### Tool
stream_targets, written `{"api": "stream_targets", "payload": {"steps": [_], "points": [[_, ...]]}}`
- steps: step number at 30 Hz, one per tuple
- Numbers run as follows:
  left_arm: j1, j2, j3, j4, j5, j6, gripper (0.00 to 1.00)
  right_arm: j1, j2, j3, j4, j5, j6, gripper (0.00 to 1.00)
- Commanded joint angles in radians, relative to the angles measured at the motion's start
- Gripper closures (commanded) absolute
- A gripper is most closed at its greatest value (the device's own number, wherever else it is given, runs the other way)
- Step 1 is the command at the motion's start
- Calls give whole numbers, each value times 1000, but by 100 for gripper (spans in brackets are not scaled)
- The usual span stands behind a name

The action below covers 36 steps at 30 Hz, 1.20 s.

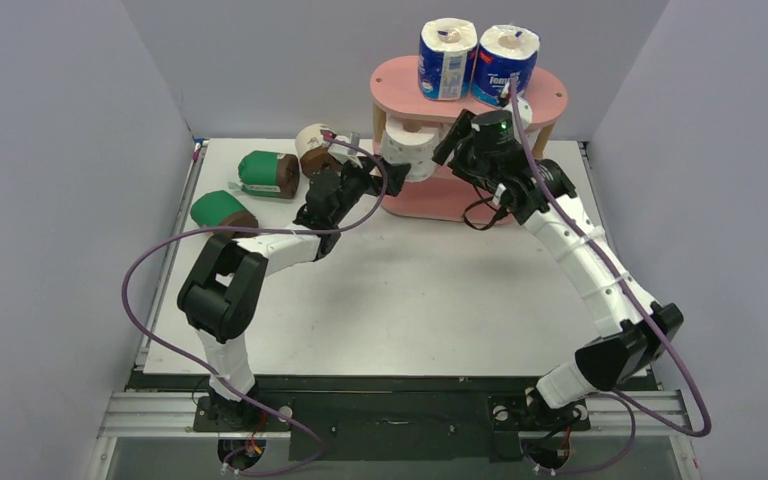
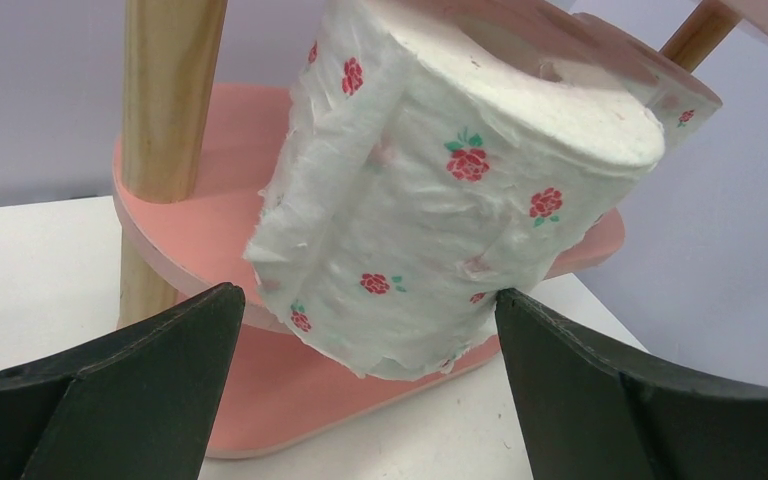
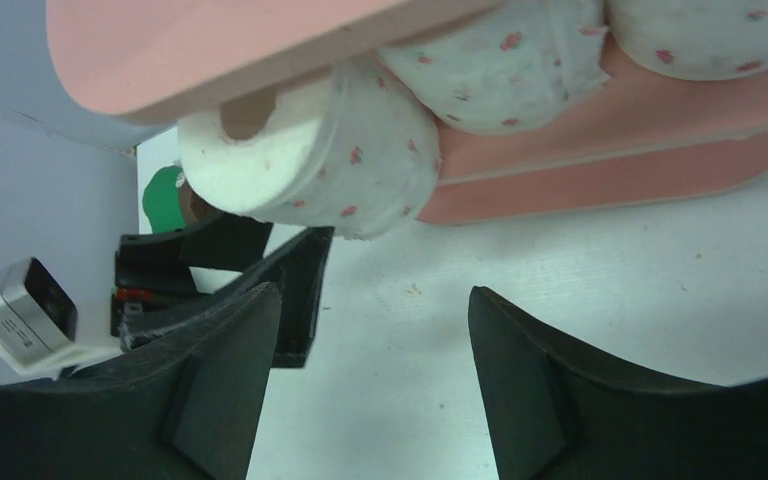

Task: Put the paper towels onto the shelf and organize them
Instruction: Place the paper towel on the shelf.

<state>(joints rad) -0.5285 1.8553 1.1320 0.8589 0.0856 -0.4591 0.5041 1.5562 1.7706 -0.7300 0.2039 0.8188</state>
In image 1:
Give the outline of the floral paper roll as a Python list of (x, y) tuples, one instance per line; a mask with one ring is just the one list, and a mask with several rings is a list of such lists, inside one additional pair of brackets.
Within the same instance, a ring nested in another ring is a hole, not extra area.
[(441, 140), (442, 125), (406, 120), (388, 115), (380, 143), (380, 154), (392, 165), (407, 164), (410, 169), (406, 182), (419, 183), (429, 179), (438, 168), (432, 160)]

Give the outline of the blue paper roll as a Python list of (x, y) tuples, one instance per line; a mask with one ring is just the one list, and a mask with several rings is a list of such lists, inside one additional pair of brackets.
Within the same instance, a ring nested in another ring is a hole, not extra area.
[(471, 21), (440, 18), (426, 22), (420, 32), (418, 85), (433, 101), (464, 98), (474, 71), (478, 34)]

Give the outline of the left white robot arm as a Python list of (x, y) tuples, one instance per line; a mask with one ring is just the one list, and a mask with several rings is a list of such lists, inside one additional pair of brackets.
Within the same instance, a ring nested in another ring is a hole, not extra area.
[(256, 311), (264, 280), (300, 263), (328, 255), (340, 238), (340, 222), (364, 195), (397, 196), (410, 165), (384, 163), (378, 156), (348, 162), (340, 171), (311, 176), (305, 202), (285, 234), (233, 239), (216, 234), (204, 245), (177, 306), (197, 332), (207, 364), (210, 404), (232, 429), (251, 427), (258, 416), (257, 383), (251, 370), (245, 330)]

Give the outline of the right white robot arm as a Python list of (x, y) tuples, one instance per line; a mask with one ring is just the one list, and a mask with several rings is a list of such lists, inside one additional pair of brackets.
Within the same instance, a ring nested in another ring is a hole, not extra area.
[(632, 280), (566, 172), (551, 159), (528, 159), (515, 129), (508, 111), (462, 110), (433, 160), (489, 193), (502, 214), (511, 214), (538, 239), (591, 315), (597, 338), (542, 376), (523, 402), (526, 418), (548, 427), (568, 404), (610, 391), (659, 359), (663, 341), (674, 338), (683, 315)]

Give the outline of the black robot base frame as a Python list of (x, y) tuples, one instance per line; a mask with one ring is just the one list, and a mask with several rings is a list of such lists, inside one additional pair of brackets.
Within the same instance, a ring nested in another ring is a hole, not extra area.
[(277, 376), (259, 379), (269, 407), (240, 412), (207, 393), (203, 374), (135, 371), (114, 394), (100, 428), (103, 439), (213, 440), (221, 455), (246, 447), (252, 457), (283, 443), (300, 461), (517, 461), (539, 444), (560, 454), (567, 433), (667, 437), (686, 424), (679, 392), (651, 378), (626, 383), (625, 402), (588, 398), (558, 413), (536, 414), (525, 394), (530, 377)]

